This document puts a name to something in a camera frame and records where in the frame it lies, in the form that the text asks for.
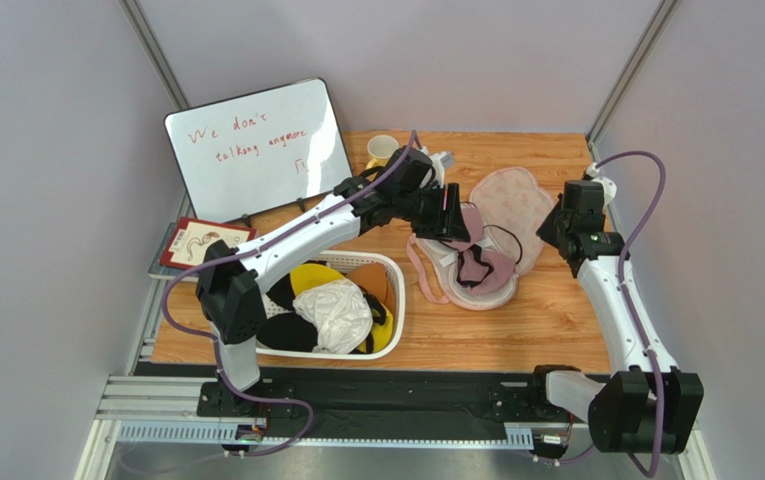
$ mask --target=wooden tabletop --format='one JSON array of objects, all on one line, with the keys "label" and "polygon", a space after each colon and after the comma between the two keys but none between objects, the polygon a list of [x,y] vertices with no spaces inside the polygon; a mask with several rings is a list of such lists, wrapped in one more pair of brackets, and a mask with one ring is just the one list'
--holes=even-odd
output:
[{"label": "wooden tabletop", "polygon": [[[347,132],[344,142],[353,170],[367,164],[367,141],[389,134],[401,144],[408,132]],[[455,164],[446,181],[458,182],[461,198],[489,173],[522,166],[552,196],[566,180],[579,179],[591,162],[580,134],[420,132],[431,152],[450,150]],[[296,206],[283,207],[253,218],[259,235],[299,215]],[[555,249],[546,246],[535,268],[518,281],[518,293],[495,310],[475,312],[455,305],[433,305],[421,294],[415,268],[406,257],[411,230],[393,221],[333,250],[374,252],[396,261],[406,280],[406,316],[399,345],[388,355],[371,361],[308,360],[258,355],[260,365],[302,367],[384,368],[402,370],[460,370],[529,372],[536,365],[573,365],[584,372],[609,372],[607,349],[592,305]],[[426,263],[430,283],[440,290]],[[169,308],[188,327],[208,330],[194,293],[194,284],[182,283],[172,292]],[[213,363],[210,342],[186,335],[163,321],[152,362]]]}]

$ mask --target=white wall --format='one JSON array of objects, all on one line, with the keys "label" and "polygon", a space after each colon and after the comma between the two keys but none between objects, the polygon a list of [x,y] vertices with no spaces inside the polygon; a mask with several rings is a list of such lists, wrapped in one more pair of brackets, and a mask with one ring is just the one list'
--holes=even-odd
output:
[{"label": "white wall", "polygon": [[584,132],[657,0],[141,0],[193,105],[311,76],[342,127]]},{"label": "white wall", "polygon": [[0,478],[71,478],[181,183],[118,3],[0,2]]},{"label": "white wall", "polygon": [[[765,478],[765,2],[683,2],[598,145],[650,149],[666,192],[633,249],[658,332],[705,385],[720,479]],[[610,169],[626,233],[654,191],[646,160]]]}]

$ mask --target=whiteboard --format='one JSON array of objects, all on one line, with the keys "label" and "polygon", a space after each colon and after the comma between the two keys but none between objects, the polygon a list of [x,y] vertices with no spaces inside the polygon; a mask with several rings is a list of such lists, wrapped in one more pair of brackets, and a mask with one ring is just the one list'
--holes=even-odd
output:
[{"label": "whiteboard", "polygon": [[170,114],[196,216],[228,222],[331,191],[352,175],[320,78]]}]

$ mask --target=white joint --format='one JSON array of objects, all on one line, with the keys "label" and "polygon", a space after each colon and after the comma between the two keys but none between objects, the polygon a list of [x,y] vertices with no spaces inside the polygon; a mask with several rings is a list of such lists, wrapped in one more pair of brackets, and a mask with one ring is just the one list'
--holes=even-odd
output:
[{"label": "white joint", "polygon": [[610,202],[613,201],[614,198],[616,198],[618,188],[616,187],[615,182],[607,177],[593,178],[592,181],[600,183],[601,186],[604,187],[604,206],[606,207],[610,204]]},{"label": "white joint", "polygon": [[590,163],[588,167],[586,167],[586,174],[592,178],[601,176],[601,169],[596,167],[596,165],[598,164],[593,162]]}]

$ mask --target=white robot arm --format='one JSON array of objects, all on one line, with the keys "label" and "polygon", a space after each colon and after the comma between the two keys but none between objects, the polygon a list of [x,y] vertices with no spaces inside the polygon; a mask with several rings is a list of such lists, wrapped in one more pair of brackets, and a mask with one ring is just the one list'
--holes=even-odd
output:
[{"label": "white robot arm", "polygon": [[[404,161],[394,162],[398,157]],[[208,249],[206,260],[229,255],[242,258],[203,270],[196,288],[205,316],[219,338],[222,367],[232,385],[242,391],[260,376],[255,334],[266,320],[261,294],[320,251],[393,218],[411,222],[413,231],[422,238],[468,240],[458,185],[425,185],[431,166],[432,161],[420,151],[398,150],[384,167],[383,173],[391,170],[383,176],[384,181],[371,185],[364,177],[367,172],[352,177],[317,207],[278,230],[239,249],[228,249],[222,242]],[[599,450],[650,453],[655,422],[651,400],[654,373],[648,354],[653,349],[668,385],[662,392],[667,421],[663,422],[661,452],[679,453],[686,446],[703,389],[697,375],[677,369],[660,342],[636,289],[631,262],[626,260],[625,285],[653,342],[650,347],[643,344],[632,321],[619,284],[619,253],[624,241],[618,233],[604,231],[603,209],[614,195],[615,186],[605,178],[593,179],[587,174],[584,180],[566,182],[560,201],[538,231],[566,259],[592,302],[614,376],[601,384],[565,366],[538,367],[535,376],[544,387],[546,403],[590,424]]]}]

